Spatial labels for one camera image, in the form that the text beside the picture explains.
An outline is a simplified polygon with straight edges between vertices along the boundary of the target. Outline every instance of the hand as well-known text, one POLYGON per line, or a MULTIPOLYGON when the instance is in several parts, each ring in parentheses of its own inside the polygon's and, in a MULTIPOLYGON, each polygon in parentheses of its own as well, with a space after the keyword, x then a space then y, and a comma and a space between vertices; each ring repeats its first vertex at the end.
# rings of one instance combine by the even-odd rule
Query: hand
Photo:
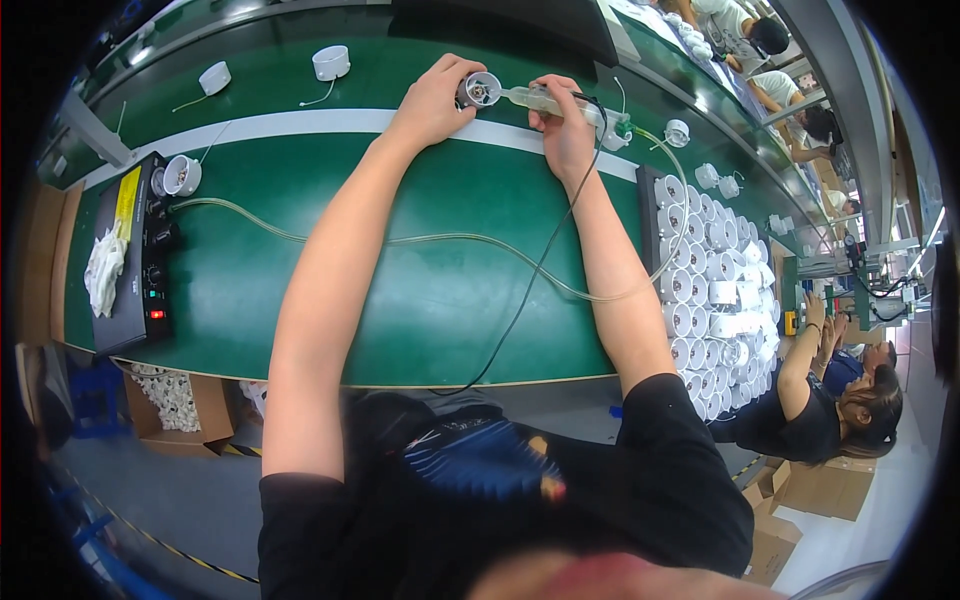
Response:
POLYGON ((833 354, 833 340, 835 340, 833 329, 833 318, 824 317, 823 331, 820 332, 820 352, 817 354, 817 360, 826 363, 833 354))
POLYGON ((596 128, 587 122, 577 106, 577 101, 570 94, 571 89, 581 91, 580 86, 572 79, 559 75, 544 75, 530 82, 530 85, 533 84, 546 85, 564 113, 563 117, 558 117, 531 110, 528 118, 530 127, 543 133, 546 163, 564 185, 567 197, 572 200, 593 162, 596 128))
POLYGON ((486 70, 482 62, 444 54, 410 86, 383 135, 415 153, 444 141, 477 114, 474 107, 457 111, 457 85, 470 73, 486 70))
POLYGON ((850 320, 847 318, 847 313, 838 313, 836 319, 833 320, 833 347, 831 351, 836 350, 836 347, 843 344, 843 338, 847 334, 847 324, 850 323, 850 320))
POLYGON ((817 325, 823 333, 826 316, 824 301, 820 300, 813 292, 804 293, 804 300, 806 302, 806 323, 817 325))

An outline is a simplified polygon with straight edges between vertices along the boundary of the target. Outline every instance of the knob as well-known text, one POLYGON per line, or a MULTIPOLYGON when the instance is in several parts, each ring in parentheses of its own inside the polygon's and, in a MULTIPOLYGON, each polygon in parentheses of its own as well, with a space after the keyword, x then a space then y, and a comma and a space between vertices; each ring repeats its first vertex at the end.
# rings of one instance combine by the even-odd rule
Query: knob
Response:
POLYGON ((163 282, 164 278, 166 278, 166 275, 159 267, 150 267, 147 269, 147 279, 149 279, 153 285, 159 285, 163 282))
POLYGON ((167 205, 170 202, 166 199, 156 198, 147 203, 147 214, 157 217, 158 219, 166 219, 167 217, 167 205))
POLYGON ((177 245, 179 240, 180 226, 176 223, 168 223, 156 230, 156 233, 150 238, 150 244, 158 250, 170 250, 177 245))

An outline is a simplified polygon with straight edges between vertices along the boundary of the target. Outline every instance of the dark hair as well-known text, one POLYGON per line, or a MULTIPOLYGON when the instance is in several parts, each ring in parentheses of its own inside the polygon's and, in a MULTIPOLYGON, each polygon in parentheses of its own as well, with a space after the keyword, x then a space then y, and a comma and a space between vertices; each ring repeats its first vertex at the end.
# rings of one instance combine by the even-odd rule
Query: dark hair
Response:
POLYGON ((754 23, 750 39, 767 54, 779 54, 790 45, 790 35, 776 19, 764 16, 754 23))
POLYGON ((854 402, 870 411, 870 423, 850 423, 847 437, 840 443, 840 455, 851 458, 879 458, 897 443, 897 424, 903 412, 903 391, 897 372, 887 364, 876 366, 874 385, 841 396, 841 402, 854 402))
POLYGON ((829 144, 830 134, 833 133, 833 111, 823 107, 810 107, 804 110, 806 125, 804 129, 810 137, 823 144, 829 144))
POLYGON ((896 367, 897 366, 897 347, 894 346, 893 342, 887 342, 887 346, 889 347, 889 352, 887 353, 887 360, 890 361, 890 364, 893 367, 896 367))

